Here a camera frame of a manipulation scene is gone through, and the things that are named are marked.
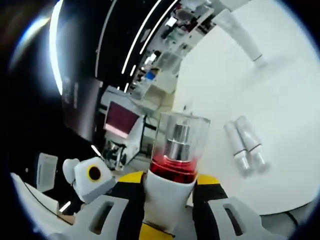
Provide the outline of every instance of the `white tube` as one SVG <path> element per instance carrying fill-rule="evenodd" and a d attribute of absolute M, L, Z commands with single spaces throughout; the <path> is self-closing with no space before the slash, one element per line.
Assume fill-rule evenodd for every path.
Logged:
<path fill-rule="evenodd" d="M 254 128 L 245 116 L 239 117 L 235 121 L 236 128 L 248 150 L 252 163 L 259 172 L 266 171 L 270 164 L 266 162 L 262 153 L 262 143 Z"/>
<path fill-rule="evenodd" d="M 212 21 L 230 35 L 252 61 L 262 57 L 257 45 L 228 9 L 222 10 Z"/>
<path fill-rule="evenodd" d="M 224 125 L 224 130 L 240 173 L 247 177 L 252 173 L 253 169 L 248 162 L 247 149 L 241 140 L 235 123 L 233 121 L 227 122 Z"/>

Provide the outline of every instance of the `cable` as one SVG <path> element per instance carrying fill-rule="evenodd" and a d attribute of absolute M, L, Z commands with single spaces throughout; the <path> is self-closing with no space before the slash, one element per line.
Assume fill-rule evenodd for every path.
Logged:
<path fill-rule="evenodd" d="M 64 220 L 62 217 L 60 217 L 59 215 L 55 214 L 53 211 L 51 211 L 49 208 L 47 208 L 34 194 L 33 192 L 30 190 L 30 188 L 27 186 L 27 184 L 22 181 L 23 184 L 25 185 L 26 189 L 28 189 L 29 193 L 31 193 L 31 195 L 35 198 L 35 200 L 37 200 L 38 203 L 40 203 L 42 205 L 42 207 L 44 207 L 45 209 L 47 209 L 50 213 L 52 213 L 53 215 L 57 216 L 59 219 L 61 219 L 62 221 L 64 221 L 65 223 L 70 224 L 68 221 Z"/>
<path fill-rule="evenodd" d="M 297 219 L 290 212 L 285 211 L 284 214 L 286 214 L 292 220 L 296 228 L 299 226 Z"/>

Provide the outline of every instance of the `led light strip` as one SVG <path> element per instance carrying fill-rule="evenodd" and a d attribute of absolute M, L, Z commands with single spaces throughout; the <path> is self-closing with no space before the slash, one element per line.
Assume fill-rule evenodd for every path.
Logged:
<path fill-rule="evenodd" d="M 107 23 L 109 21 L 110 15 L 114 9 L 114 6 L 116 5 L 117 0 L 113 0 L 110 9 L 105 17 L 104 24 L 102 27 L 99 43 L 98 43 L 98 49 L 96 53 L 96 59 L 95 59 L 95 71 L 94 71 L 94 76 L 97 78 L 98 77 L 98 66 L 99 66 L 99 57 L 100 57 L 100 50 L 101 50 L 101 45 L 102 45 L 102 40 L 104 39 Z"/>
<path fill-rule="evenodd" d="M 129 58 L 130 58 L 130 55 L 132 53 L 132 50 L 134 49 L 135 47 L 135 44 L 139 38 L 139 35 L 141 34 L 142 30 L 144 29 L 148 19 L 150 18 L 151 14 L 154 12 L 154 10 L 156 9 L 156 7 L 159 5 L 159 3 L 161 2 L 162 0 L 158 0 L 156 1 L 155 5 L 151 8 L 151 10 L 149 11 L 149 13 L 147 14 L 147 16 L 145 17 L 144 21 L 142 22 L 138 32 L 136 33 L 135 35 L 135 38 L 131 44 L 131 47 L 130 47 L 130 50 L 128 52 L 128 55 L 126 56 L 126 59 L 125 59 L 125 62 L 123 64 L 123 68 L 122 68 L 122 71 L 121 73 L 124 74 L 125 73 L 125 70 L 126 70 L 126 67 L 127 67 L 127 64 L 128 64 L 128 61 L 129 61 Z"/>
<path fill-rule="evenodd" d="M 126 85 L 125 85 L 124 91 L 123 91 L 124 93 L 126 93 L 126 92 L 127 92 L 128 87 L 129 87 L 129 83 L 127 82 L 127 83 L 126 83 Z"/>
<path fill-rule="evenodd" d="M 134 74 L 137 65 L 133 65 L 132 70 L 130 72 L 130 77 Z"/>
<path fill-rule="evenodd" d="M 178 2 L 178 0 L 174 0 L 173 3 L 171 3 L 171 5 L 168 7 L 168 9 L 167 9 L 167 10 L 162 14 L 162 16 L 159 18 L 158 22 L 154 25 L 154 28 L 153 28 L 152 31 L 149 33 L 149 36 L 148 36 L 147 39 L 145 40 L 145 42 L 144 42 L 144 44 L 143 44 L 143 46 L 142 46 L 142 48 L 141 48 L 141 50 L 140 50 L 140 52 L 139 52 L 140 55 L 144 52 L 144 50 L 145 50 L 148 42 L 150 41 L 152 35 L 154 34 L 155 30 L 157 29 L 157 27 L 159 26 L 159 24 L 161 23 L 161 21 L 164 19 L 164 17 L 167 15 L 167 13 L 170 11 L 170 9 L 171 9 L 177 2 Z"/>
<path fill-rule="evenodd" d="M 59 90 L 60 95 L 62 95 L 62 79 L 60 75 L 60 70 L 58 66 L 58 55 L 57 55 L 57 29 L 58 29 L 58 19 L 62 3 L 64 0 L 58 1 L 52 11 L 50 27 L 49 27 L 49 51 L 50 51 L 50 61 L 53 71 L 53 76 L 55 79 L 55 84 Z"/>
<path fill-rule="evenodd" d="M 93 149 L 93 151 L 94 151 L 99 157 L 101 157 L 101 153 L 98 151 L 98 149 L 96 148 L 96 146 L 91 145 L 91 148 Z"/>
<path fill-rule="evenodd" d="M 71 202 L 70 202 L 70 201 L 68 201 L 65 205 L 63 205 L 63 207 L 62 207 L 62 208 L 60 208 L 60 209 L 59 209 L 59 212 L 60 212 L 60 213 L 62 213 L 64 210 L 66 210 L 66 209 L 67 209 L 67 207 L 69 207 L 69 206 L 70 206 L 70 204 L 71 204 Z"/>

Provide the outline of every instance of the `ceiling light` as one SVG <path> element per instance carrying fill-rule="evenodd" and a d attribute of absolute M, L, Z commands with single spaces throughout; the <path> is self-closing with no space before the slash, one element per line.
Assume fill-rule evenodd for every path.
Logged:
<path fill-rule="evenodd" d="M 124 91 L 123 91 L 124 93 L 126 93 L 126 92 L 127 92 L 128 87 L 129 87 L 129 83 L 127 82 L 127 83 L 126 83 L 126 85 L 125 85 Z"/>
<path fill-rule="evenodd" d="M 125 70 L 126 70 L 126 67 L 127 67 L 127 64 L 128 64 L 128 60 L 130 58 L 130 55 L 131 55 L 131 52 L 132 50 L 134 49 L 134 46 L 139 38 L 139 35 L 141 34 L 142 30 L 144 29 L 148 19 L 150 18 L 151 14 L 154 12 L 154 10 L 156 9 L 156 7 L 159 5 L 159 3 L 161 2 L 162 0 L 158 0 L 156 1 L 155 5 L 153 5 L 153 7 L 151 8 L 151 10 L 149 11 L 149 13 L 147 14 L 147 16 L 145 17 L 145 19 L 143 20 L 138 32 L 136 33 L 135 35 L 135 38 L 131 44 L 131 47 L 129 49 L 129 52 L 128 52 L 128 55 L 126 56 L 126 59 L 124 61 L 124 64 L 123 64 L 123 68 L 122 68 L 122 71 L 121 73 L 124 74 L 125 73 Z"/>
<path fill-rule="evenodd" d="M 70 206 L 70 204 L 71 204 L 71 202 L 70 202 L 70 201 L 68 201 L 65 205 L 63 205 L 63 207 L 62 207 L 62 208 L 60 208 L 60 209 L 59 209 L 59 212 L 60 212 L 60 213 L 62 213 L 64 210 L 66 210 L 66 209 L 67 209 L 67 207 L 69 207 L 69 206 Z"/>
<path fill-rule="evenodd" d="M 96 148 L 96 146 L 91 145 L 91 148 L 93 149 L 93 151 L 94 151 L 99 157 L 101 157 L 101 153 L 98 151 L 98 149 Z"/>
<path fill-rule="evenodd" d="M 137 65 L 133 65 L 132 70 L 130 72 L 130 77 L 134 74 Z"/>
<path fill-rule="evenodd" d="M 169 18 L 169 20 L 165 23 L 166 26 L 173 27 L 178 20 L 173 16 Z"/>
<path fill-rule="evenodd" d="M 164 17 L 167 15 L 167 13 L 170 11 L 170 9 L 178 2 L 178 0 L 174 0 L 171 5 L 168 7 L 167 10 L 165 10 L 165 12 L 162 14 L 162 16 L 159 18 L 158 22 L 154 25 L 154 28 L 152 29 L 152 31 L 150 32 L 148 38 L 145 40 L 141 50 L 140 50 L 140 53 L 139 54 L 142 54 L 148 44 L 148 42 L 150 41 L 152 35 L 154 34 L 155 30 L 157 29 L 158 25 L 161 23 L 161 21 L 164 19 Z"/>
<path fill-rule="evenodd" d="M 53 8 L 50 27 L 49 27 L 49 51 L 50 51 L 50 61 L 53 71 L 53 76 L 55 79 L 55 84 L 59 90 L 60 95 L 62 95 L 62 79 L 60 75 L 60 70 L 58 66 L 58 55 L 57 55 L 57 29 L 58 29 L 58 19 L 59 13 L 64 0 L 60 0 L 56 3 Z"/>

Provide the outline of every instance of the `glass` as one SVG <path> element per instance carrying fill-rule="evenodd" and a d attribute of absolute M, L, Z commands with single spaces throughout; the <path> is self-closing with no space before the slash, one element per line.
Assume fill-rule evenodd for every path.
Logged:
<path fill-rule="evenodd" d="M 177 183 L 192 183 L 206 145 L 210 120 L 162 112 L 153 146 L 150 170 Z"/>

